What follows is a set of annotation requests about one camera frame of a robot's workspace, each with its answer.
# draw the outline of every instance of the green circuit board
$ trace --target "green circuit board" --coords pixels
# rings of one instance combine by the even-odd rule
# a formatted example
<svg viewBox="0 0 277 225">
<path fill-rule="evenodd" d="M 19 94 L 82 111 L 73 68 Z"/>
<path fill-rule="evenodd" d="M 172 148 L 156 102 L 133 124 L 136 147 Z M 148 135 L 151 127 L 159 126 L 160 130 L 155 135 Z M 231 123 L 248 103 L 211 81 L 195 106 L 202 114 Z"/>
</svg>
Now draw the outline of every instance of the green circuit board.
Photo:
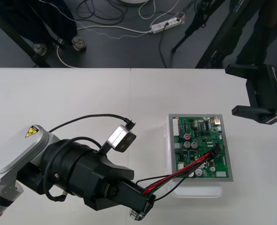
<svg viewBox="0 0 277 225">
<path fill-rule="evenodd" d="M 174 135 L 174 148 L 177 170 L 202 157 L 215 145 L 221 152 L 213 160 L 204 163 L 199 169 L 202 175 L 194 173 L 194 178 L 229 177 L 225 146 L 220 117 L 173 117 L 178 123 L 178 135 Z"/>
</svg>

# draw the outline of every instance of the power strip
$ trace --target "power strip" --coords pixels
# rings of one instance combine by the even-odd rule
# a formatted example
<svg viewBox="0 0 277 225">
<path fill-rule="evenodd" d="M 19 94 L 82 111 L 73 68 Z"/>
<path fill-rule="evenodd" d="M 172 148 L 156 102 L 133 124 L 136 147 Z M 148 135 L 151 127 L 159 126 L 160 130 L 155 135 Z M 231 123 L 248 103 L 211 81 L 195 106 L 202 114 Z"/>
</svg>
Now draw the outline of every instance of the power strip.
<svg viewBox="0 0 277 225">
<path fill-rule="evenodd" d="M 176 27 L 176 26 L 180 25 L 181 22 L 182 22 L 181 19 L 178 19 L 178 18 L 174 17 L 174 18 L 166 20 L 164 22 L 152 25 L 151 26 L 151 31 L 154 34 L 156 34 L 156 33 L 159 33 L 161 31 L 163 31 L 163 28 L 165 27 L 166 23 L 168 23 L 168 25 L 166 26 L 165 30 L 168 30 L 172 27 Z"/>
</svg>

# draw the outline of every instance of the black stand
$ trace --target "black stand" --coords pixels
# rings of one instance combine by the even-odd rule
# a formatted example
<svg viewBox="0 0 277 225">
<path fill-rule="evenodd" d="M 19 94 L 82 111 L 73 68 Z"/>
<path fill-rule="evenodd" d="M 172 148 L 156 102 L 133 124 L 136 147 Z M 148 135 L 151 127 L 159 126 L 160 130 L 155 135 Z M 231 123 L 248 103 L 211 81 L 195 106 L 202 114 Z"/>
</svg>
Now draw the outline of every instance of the black stand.
<svg viewBox="0 0 277 225">
<path fill-rule="evenodd" d="M 41 68 L 50 67 L 49 64 L 38 55 L 24 39 L 0 16 L 0 28 L 30 56 L 32 61 Z"/>
<path fill-rule="evenodd" d="M 196 68 L 205 68 L 211 57 L 216 53 L 217 49 L 219 49 L 220 46 L 223 46 L 224 38 L 228 32 L 240 25 L 240 20 L 243 20 L 246 13 L 248 13 L 247 9 L 263 4 L 264 1 L 265 0 L 239 0 L 237 6 L 224 20 L 222 26 L 209 44 L 207 50 L 204 52 Z M 224 0 L 216 0 L 212 6 L 210 5 L 211 2 L 211 0 L 203 0 L 201 2 L 192 24 L 185 32 L 184 38 L 172 49 L 173 53 L 194 31 L 203 26 L 209 17 L 222 5 Z"/>
<path fill-rule="evenodd" d="M 175 53 L 177 48 L 179 48 L 182 43 L 189 38 L 196 30 L 200 27 L 204 28 L 209 17 L 225 2 L 225 0 L 216 0 L 213 5 L 213 0 L 203 0 L 198 5 L 197 13 L 193 19 L 192 24 L 185 31 L 185 36 L 177 43 L 177 45 L 172 48 L 172 53 Z"/>
</svg>

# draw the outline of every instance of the screw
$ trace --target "screw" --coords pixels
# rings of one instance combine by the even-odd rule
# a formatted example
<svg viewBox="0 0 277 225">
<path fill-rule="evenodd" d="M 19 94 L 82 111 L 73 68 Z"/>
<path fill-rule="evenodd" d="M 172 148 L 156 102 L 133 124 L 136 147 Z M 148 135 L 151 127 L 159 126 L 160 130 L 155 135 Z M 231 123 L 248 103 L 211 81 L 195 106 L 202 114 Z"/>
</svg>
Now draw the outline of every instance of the screw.
<svg viewBox="0 0 277 225">
<path fill-rule="evenodd" d="M 54 177 L 56 178 L 56 180 L 59 180 L 59 174 L 58 173 L 55 173 Z"/>
</svg>

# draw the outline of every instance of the warning label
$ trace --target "warning label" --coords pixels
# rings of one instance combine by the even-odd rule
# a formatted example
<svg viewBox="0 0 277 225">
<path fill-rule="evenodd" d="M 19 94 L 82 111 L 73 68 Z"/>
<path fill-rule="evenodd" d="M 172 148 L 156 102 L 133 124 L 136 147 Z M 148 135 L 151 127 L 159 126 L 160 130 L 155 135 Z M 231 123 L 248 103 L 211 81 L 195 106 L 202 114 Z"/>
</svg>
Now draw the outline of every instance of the warning label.
<svg viewBox="0 0 277 225">
<path fill-rule="evenodd" d="M 31 135 L 34 135 L 34 134 L 36 134 L 38 131 L 39 131 L 39 130 L 38 130 L 35 126 L 32 126 L 32 127 L 29 128 L 29 130 L 28 130 L 28 132 L 27 132 L 27 134 L 26 134 L 25 137 L 29 137 L 29 136 L 31 136 Z"/>
</svg>

